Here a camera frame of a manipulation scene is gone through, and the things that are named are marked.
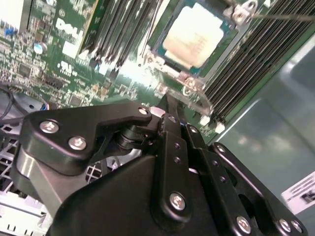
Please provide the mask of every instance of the green circuit board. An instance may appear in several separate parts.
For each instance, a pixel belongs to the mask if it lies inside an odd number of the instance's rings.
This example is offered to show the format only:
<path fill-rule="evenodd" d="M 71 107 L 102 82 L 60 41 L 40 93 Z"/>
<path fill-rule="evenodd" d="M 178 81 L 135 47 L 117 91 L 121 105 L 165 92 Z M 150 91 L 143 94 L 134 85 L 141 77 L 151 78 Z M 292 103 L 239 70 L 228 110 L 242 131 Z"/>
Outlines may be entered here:
<path fill-rule="evenodd" d="M 45 100 L 54 103 L 58 108 L 92 106 L 108 104 L 123 100 L 133 100 L 145 106 L 154 106 L 163 97 L 166 87 L 181 93 L 183 86 L 168 78 L 167 75 L 137 63 L 138 42 L 119 71 L 115 80 L 103 75 L 89 66 L 87 59 L 73 56 L 71 47 L 82 49 L 78 40 L 89 31 L 96 32 L 96 26 L 106 7 L 98 7 L 105 0 L 57 0 L 55 5 L 46 4 L 43 0 L 34 0 L 31 8 L 29 29 L 14 36 L 4 36 L 0 29 L 0 70 L 1 81 L 17 82 L 31 87 Z M 176 1 L 171 0 L 150 39 L 154 41 L 159 30 L 162 30 L 172 15 Z M 269 7 L 259 0 L 259 12 L 265 13 Z M 253 21 L 248 33 L 258 24 Z M 143 27 L 139 39 L 143 37 L 147 24 Z M 235 36 L 231 30 L 225 41 L 215 50 L 211 60 L 201 73 L 205 75 Z M 42 55 L 34 52 L 34 40 L 44 38 L 47 51 Z M 44 83 L 42 77 L 50 76 L 59 80 L 60 87 Z M 188 122 L 202 132 L 206 142 L 213 137 L 214 130 L 200 126 L 199 118 L 187 110 Z"/>

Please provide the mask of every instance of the cable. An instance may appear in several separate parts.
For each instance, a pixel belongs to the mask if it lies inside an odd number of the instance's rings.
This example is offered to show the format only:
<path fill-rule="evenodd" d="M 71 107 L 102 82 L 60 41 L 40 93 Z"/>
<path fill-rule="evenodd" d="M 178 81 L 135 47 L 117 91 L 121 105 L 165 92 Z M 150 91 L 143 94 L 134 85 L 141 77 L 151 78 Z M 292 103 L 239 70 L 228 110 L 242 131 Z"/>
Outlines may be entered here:
<path fill-rule="evenodd" d="M 12 119 L 3 119 L 0 120 L 0 126 L 5 124 L 17 124 L 20 123 L 24 117 L 12 118 Z"/>
<path fill-rule="evenodd" d="M 14 97 L 13 97 L 12 92 L 8 88 L 6 88 L 6 87 L 4 87 L 2 85 L 0 85 L 0 91 L 5 92 L 8 95 L 8 98 L 9 98 L 9 103 L 8 103 L 6 109 L 4 110 L 4 113 L 0 116 L 0 120 L 2 120 L 10 112 L 10 110 L 12 108 L 12 105 L 13 105 Z"/>
<path fill-rule="evenodd" d="M 21 87 L 21 88 L 27 90 L 28 92 L 30 92 L 32 95 L 34 95 L 36 97 L 36 99 L 38 99 L 39 101 L 41 101 L 45 105 L 48 105 L 48 102 L 44 98 L 42 98 L 37 92 L 35 92 L 32 88 L 27 87 L 26 85 L 22 85 L 22 84 L 15 83 L 15 82 L 3 82 L 2 85 L 9 86 L 9 87 L 11 87 L 11 86 L 17 87 L 17 88 Z"/>
<path fill-rule="evenodd" d="M 14 98 L 13 96 L 13 106 L 17 111 L 19 111 L 22 115 L 26 116 L 29 112 L 25 110 Z"/>

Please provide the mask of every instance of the black cable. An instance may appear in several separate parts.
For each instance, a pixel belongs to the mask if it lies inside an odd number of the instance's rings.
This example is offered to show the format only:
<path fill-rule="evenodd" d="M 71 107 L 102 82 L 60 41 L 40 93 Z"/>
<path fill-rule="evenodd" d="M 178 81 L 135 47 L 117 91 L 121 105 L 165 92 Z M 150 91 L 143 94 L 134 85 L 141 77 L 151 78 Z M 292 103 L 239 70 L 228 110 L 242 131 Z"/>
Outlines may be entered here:
<path fill-rule="evenodd" d="M 0 91 L 5 92 L 8 95 L 8 98 L 9 98 L 9 103 L 8 103 L 6 109 L 4 110 L 4 113 L 0 116 L 0 120 L 2 120 L 10 112 L 10 110 L 12 108 L 12 105 L 13 105 L 14 97 L 13 97 L 12 92 L 8 88 L 6 88 L 4 86 L 0 85 Z"/>
<path fill-rule="evenodd" d="M 17 124 L 20 123 L 24 117 L 17 117 L 17 118 L 12 118 L 12 119 L 2 119 L 0 120 L 0 126 L 5 125 L 5 124 Z"/>
<path fill-rule="evenodd" d="M 22 115 L 26 116 L 29 112 L 27 110 L 25 110 L 14 98 L 13 96 L 13 106 L 15 107 L 15 109 L 20 112 Z"/>

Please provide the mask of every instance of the screw hole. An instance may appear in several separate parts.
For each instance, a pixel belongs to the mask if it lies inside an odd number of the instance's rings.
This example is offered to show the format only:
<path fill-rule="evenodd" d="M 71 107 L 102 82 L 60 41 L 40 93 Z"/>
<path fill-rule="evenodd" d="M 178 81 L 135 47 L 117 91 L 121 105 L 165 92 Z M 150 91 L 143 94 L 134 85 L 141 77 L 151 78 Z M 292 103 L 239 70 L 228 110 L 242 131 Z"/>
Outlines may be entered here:
<path fill-rule="evenodd" d="M 250 2 L 250 4 L 248 4 L 248 7 L 250 8 L 250 9 L 253 9 L 254 7 L 256 6 L 256 4 L 255 4 L 255 2 Z"/>
<path fill-rule="evenodd" d="M 220 177 L 220 180 L 222 183 L 226 183 L 226 178 L 224 178 L 223 176 Z"/>
<path fill-rule="evenodd" d="M 174 161 L 176 164 L 180 164 L 181 163 L 181 159 L 177 156 L 174 157 Z"/>

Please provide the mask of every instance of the electronic component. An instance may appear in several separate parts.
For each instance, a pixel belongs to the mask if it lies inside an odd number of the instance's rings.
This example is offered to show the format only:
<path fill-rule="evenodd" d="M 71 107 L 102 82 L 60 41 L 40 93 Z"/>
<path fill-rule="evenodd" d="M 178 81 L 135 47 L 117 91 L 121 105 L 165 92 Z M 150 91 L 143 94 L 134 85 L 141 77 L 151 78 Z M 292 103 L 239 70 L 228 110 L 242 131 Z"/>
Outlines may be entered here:
<path fill-rule="evenodd" d="M 24 64 L 20 64 L 18 73 L 24 77 L 30 77 L 31 69 Z"/>
<path fill-rule="evenodd" d="M 46 0 L 47 4 L 53 6 L 56 0 Z"/>
<path fill-rule="evenodd" d="M 100 94 L 101 96 L 107 95 L 107 94 L 108 94 L 108 88 L 101 87 L 101 88 L 100 88 L 100 91 L 99 91 L 99 94 Z"/>
<path fill-rule="evenodd" d="M 183 2 L 176 6 L 171 21 L 151 51 L 164 60 L 165 66 L 197 76 L 224 36 L 230 32 L 232 22 L 222 15 L 226 5 L 221 2 Z"/>
<path fill-rule="evenodd" d="M 36 54 L 44 54 L 47 51 L 47 45 L 45 43 L 34 43 L 34 52 Z"/>
<path fill-rule="evenodd" d="M 164 55 L 187 69 L 200 68 L 223 38 L 222 23 L 198 3 L 184 7 L 162 44 Z"/>
<path fill-rule="evenodd" d="M 55 89 L 61 89 L 63 87 L 63 82 L 54 76 L 45 74 L 45 75 L 43 75 L 43 78 L 44 78 L 44 82 L 47 85 L 49 85 Z"/>
<path fill-rule="evenodd" d="M 51 29 L 51 25 L 48 24 L 48 23 L 46 23 L 44 30 L 45 30 L 45 31 L 50 31 L 50 29 Z"/>
<path fill-rule="evenodd" d="M 44 22 L 44 21 L 39 21 L 38 27 L 39 27 L 40 29 L 45 28 L 45 22 Z"/>
<path fill-rule="evenodd" d="M 5 28 L 4 29 L 4 35 L 5 36 L 12 36 L 16 33 L 16 30 L 14 28 Z"/>
<path fill-rule="evenodd" d="M 69 101 L 69 104 L 74 107 L 78 107 L 81 105 L 82 100 L 77 96 L 73 95 Z"/>
<path fill-rule="evenodd" d="M 39 32 L 35 33 L 34 39 L 36 42 L 42 42 L 44 40 L 44 35 Z"/>
<path fill-rule="evenodd" d="M 109 88 L 109 87 L 111 87 L 112 86 L 112 82 L 110 82 L 110 81 L 108 81 L 108 80 L 105 80 L 105 82 L 104 82 L 104 88 Z"/>

